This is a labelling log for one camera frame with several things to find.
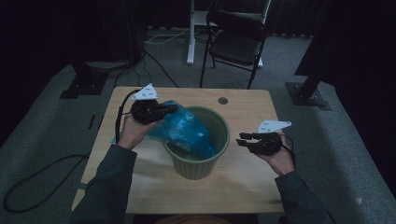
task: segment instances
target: gray carpet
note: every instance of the gray carpet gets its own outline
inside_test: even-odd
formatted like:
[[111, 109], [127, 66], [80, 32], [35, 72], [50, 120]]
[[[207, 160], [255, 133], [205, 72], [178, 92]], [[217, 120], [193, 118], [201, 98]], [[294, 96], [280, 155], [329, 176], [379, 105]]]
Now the gray carpet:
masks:
[[[172, 32], [179, 31], [160, 30], [150, 34]], [[285, 82], [305, 80], [305, 77], [293, 74], [309, 43], [309, 38], [270, 36], [263, 51], [264, 68], [259, 70], [251, 89], [268, 90], [278, 118], [293, 122], [284, 132], [294, 141], [298, 172], [328, 207], [337, 223], [394, 223], [395, 199], [376, 170], [334, 88], [324, 83], [318, 87], [332, 111], [293, 105], [289, 97]], [[187, 46], [188, 39], [176, 38], [161, 45], [146, 45], [146, 50], [161, 62], [178, 86], [196, 88], [199, 86], [205, 45], [197, 41], [193, 66], [186, 64]], [[115, 64], [93, 65], [106, 67]], [[160, 66], [148, 55], [135, 71], [140, 78], [133, 70], [128, 70], [119, 78], [117, 85], [147, 85], [150, 83], [150, 74], [154, 86], [174, 87]], [[1, 200], [15, 182], [46, 164], [67, 155], [85, 154], [91, 150], [119, 72], [110, 74], [101, 95], [79, 96], [76, 100], [59, 99], [75, 75], [71, 66], [53, 77], [0, 150]], [[209, 63], [204, 87], [245, 89], [248, 77], [249, 74], [243, 70], [221, 64], [214, 69]], [[95, 115], [95, 120], [90, 128], [92, 115]], [[77, 161], [72, 159], [56, 164], [18, 189], [10, 197], [10, 205], [24, 208], [37, 203]], [[84, 161], [42, 206], [22, 214], [10, 214], [2, 208], [0, 222], [66, 223], [85, 164]], [[277, 223], [281, 215], [261, 214], [259, 219], [261, 223]]]

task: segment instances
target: wooden table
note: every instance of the wooden table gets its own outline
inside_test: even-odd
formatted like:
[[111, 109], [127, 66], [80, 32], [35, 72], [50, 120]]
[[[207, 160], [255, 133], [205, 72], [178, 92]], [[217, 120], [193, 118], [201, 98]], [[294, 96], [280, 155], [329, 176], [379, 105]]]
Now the wooden table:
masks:
[[[110, 99], [102, 126], [81, 183], [87, 184], [114, 137], [114, 123], [124, 97], [138, 87], [117, 87]], [[137, 159], [129, 194], [127, 213], [132, 214], [226, 214], [282, 212], [276, 188], [277, 175], [263, 160], [239, 147], [239, 133], [255, 133], [263, 119], [277, 120], [268, 91], [156, 88], [158, 100], [187, 105], [204, 105], [218, 111], [228, 122], [230, 145], [219, 157], [213, 172], [204, 179], [188, 180], [174, 169], [172, 159], [163, 144], [144, 140], [134, 151]], [[219, 103], [219, 98], [228, 104]], [[127, 112], [132, 105], [129, 100]], [[84, 190], [79, 189], [73, 209]]]

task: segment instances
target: black chair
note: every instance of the black chair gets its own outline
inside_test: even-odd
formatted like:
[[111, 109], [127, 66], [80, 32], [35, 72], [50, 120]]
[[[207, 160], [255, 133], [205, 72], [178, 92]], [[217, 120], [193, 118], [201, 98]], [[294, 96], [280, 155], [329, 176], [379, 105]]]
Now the black chair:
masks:
[[[220, 31], [214, 39], [211, 23], [216, 24], [218, 26], [216, 29]], [[250, 17], [212, 10], [206, 15], [206, 30], [209, 37], [206, 41], [200, 88], [204, 81], [206, 57], [209, 52], [212, 56], [213, 67], [216, 67], [215, 62], [218, 62], [250, 71], [250, 80], [247, 85], [247, 88], [250, 89], [267, 37], [264, 24]]]

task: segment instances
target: hand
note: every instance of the hand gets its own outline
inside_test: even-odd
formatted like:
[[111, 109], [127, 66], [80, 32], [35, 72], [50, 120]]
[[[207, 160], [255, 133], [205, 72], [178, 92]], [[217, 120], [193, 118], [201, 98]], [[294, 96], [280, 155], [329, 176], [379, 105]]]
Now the hand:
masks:
[[146, 136], [146, 133], [155, 125], [157, 125], [157, 123], [158, 122], [155, 121], [144, 125], [136, 121], [132, 114], [126, 114], [120, 141], [117, 143], [117, 145], [132, 150], [143, 140], [143, 138]]
[[[290, 148], [290, 146], [286, 142], [285, 136], [281, 135], [280, 138], [282, 139], [283, 146]], [[290, 153], [283, 147], [281, 147], [280, 150], [272, 156], [264, 156], [260, 154], [255, 155], [268, 162], [271, 168], [278, 175], [285, 175], [295, 170]]]

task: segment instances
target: plastic bucket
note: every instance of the plastic bucket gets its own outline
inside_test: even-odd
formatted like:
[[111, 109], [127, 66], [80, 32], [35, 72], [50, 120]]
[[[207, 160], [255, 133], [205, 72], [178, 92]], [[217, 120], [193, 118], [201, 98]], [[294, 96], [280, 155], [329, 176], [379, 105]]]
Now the plastic bucket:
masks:
[[216, 161], [230, 143], [230, 128], [225, 119], [211, 108], [200, 105], [186, 106], [186, 108], [209, 130], [209, 139], [216, 154], [206, 160], [197, 160], [188, 151], [173, 144], [164, 144], [164, 147], [172, 157], [175, 170], [187, 179], [197, 180], [212, 173]]

